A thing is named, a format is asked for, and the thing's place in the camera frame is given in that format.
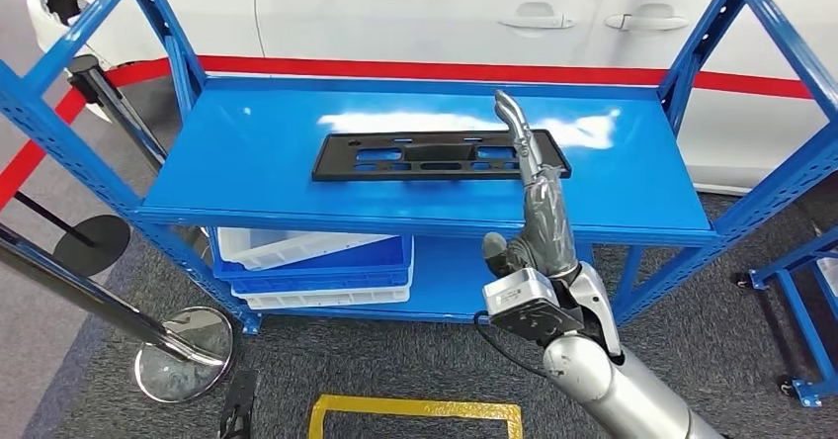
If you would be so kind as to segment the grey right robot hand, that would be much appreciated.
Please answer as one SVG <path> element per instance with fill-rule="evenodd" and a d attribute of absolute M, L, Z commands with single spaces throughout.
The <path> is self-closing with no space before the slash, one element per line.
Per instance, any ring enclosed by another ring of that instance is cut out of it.
<path fill-rule="evenodd" d="M 547 164 L 519 104 L 507 93 L 494 92 L 494 110 L 513 138 L 524 186 L 525 224 L 510 239 L 496 232 L 484 235 L 483 259 L 502 278 L 533 268 L 549 278 L 570 278 L 579 269 L 567 218 L 559 171 Z"/>

